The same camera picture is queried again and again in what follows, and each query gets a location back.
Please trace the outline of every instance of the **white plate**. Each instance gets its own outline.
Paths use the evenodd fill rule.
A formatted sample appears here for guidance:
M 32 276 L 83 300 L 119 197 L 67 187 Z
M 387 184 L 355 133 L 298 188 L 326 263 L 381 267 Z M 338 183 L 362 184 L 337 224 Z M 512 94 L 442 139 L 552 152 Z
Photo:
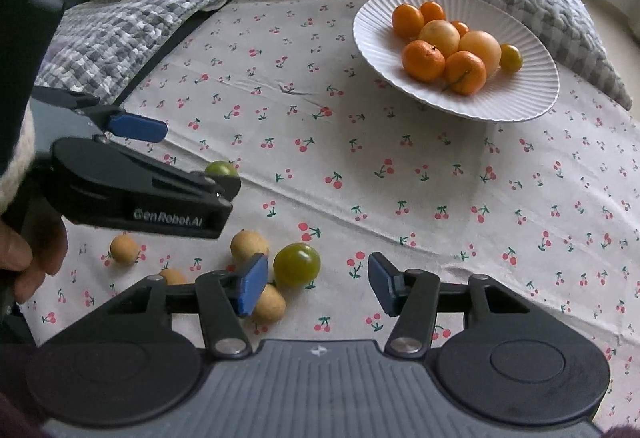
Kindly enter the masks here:
M 472 96 L 443 92 L 443 82 L 420 83 L 402 68 L 405 41 L 391 28 L 391 15 L 403 3 L 416 7 L 438 2 L 447 19 L 485 30 L 499 43 L 516 46 L 524 64 L 509 75 L 500 69 Z M 536 119 L 551 109 L 559 92 L 556 63 L 542 42 L 518 20 L 481 0 L 369 0 L 353 21 L 353 38 L 367 62 L 396 88 L 418 101 L 460 117 L 516 123 Z

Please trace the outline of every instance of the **white logo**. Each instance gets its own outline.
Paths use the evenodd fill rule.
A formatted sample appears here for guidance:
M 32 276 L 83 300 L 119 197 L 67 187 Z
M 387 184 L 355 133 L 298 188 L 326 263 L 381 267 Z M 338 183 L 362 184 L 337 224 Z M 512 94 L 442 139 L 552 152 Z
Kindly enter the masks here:
M 167 214 L 164 211 L 159 213 L 153 213 L 149 211 L 143 211 L 142 209 L 136 209 L 133 211 L 133 218 L 136 220 L 142 220 L 149 223 L 165 223 L 168 225 L 183 225 L 185 227 L 201 227 L 202 218 L 194 216 L 178 216 L 177 214 Z
M 327 350 L 324 346 L 320 346 L 319 344 L 315 348 L 311 348 L 311 354 L 315 355 L 316 357 L 322 357 L 327 353 L 329 353 L 329 350 Z

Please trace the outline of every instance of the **black round disc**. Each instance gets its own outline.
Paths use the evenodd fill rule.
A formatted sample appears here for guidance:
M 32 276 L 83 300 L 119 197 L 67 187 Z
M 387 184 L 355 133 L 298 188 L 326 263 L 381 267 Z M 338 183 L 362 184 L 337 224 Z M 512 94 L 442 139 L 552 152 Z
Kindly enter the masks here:
M 436 373 L 454 399 L 505 424 L 590 417 L 609 386 L 599 349 L 562 323 L 501 314 L 453 336 Z
M 50 343 L 33 355 L 27 383 L 50 416 L 87 427 L 132 425 L 193 389 L 201 363 L 191 342 L 148 322 L 141 332 L 124 319 L 94 328 L 102 342 Z

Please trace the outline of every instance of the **human hand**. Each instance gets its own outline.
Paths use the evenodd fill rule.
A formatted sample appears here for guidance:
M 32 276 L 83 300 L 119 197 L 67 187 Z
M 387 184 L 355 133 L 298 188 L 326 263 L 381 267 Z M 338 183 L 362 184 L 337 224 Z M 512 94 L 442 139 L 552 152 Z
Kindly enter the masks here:
M 0 221 L 0 269 L 20 273 L 14 283 L 19 304 L 33 296 L 47 274 L 54 275 L 60 270 L 68 247 L 62 219 L 38 220 L 30 242 Z

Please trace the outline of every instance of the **green fruit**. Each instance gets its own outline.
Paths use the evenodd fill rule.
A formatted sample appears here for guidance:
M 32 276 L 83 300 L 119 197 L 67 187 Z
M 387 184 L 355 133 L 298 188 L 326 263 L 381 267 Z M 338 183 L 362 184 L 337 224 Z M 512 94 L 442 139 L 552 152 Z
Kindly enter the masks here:
M 320 255 L 306 243 L 292 243 L 273 259 L 273 274 L 277 285 L 300 287 L 318 277 Z
M 226 160 L 211 162 L 204 170 L 210 176 L 238 176 L 235 166 Z

